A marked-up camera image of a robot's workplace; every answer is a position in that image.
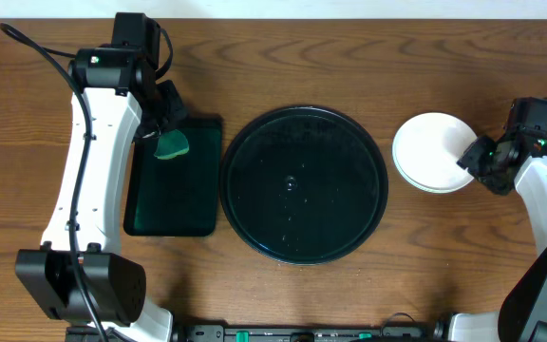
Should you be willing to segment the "green scrubbing sponge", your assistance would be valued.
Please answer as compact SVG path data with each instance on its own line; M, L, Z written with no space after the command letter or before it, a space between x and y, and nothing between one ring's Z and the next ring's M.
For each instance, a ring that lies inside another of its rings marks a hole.
M189 152L189 142L178 129L162 134L157 142L154 156L158 160L172 160Z

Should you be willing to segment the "white plate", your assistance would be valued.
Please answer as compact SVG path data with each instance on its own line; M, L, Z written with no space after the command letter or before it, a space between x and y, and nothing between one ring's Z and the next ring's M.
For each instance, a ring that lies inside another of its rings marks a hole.
M472 128L455 116L423 113L398 129L392 143L392 159L397 170L451 169L459 167L457 160L476 139Z

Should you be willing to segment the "mint green plate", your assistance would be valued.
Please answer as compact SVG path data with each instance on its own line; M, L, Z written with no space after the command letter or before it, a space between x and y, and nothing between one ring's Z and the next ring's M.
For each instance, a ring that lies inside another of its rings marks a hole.
M445 194L458 191L473 181L459 167L451 169L421 169L398 167L400 175L414 187L429 193Z

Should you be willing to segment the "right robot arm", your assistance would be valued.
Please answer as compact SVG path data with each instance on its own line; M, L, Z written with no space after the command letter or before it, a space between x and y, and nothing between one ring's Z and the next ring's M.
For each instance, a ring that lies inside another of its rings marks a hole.
M532 226L538 258L500 309L453 313L436 323L446 341L547 341L547 133L481 137L458 162L496 195L517 191Z

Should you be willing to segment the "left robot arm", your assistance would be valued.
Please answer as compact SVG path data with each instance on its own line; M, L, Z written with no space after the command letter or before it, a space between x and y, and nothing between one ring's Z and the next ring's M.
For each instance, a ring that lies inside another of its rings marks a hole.
M97 339L168 341L173 315L146 296L143 267L120 255L120 207L141 124L169 110L158 57L140 47L84 48L64 75L72 130L55 210L15 273L50 319L92 325Z

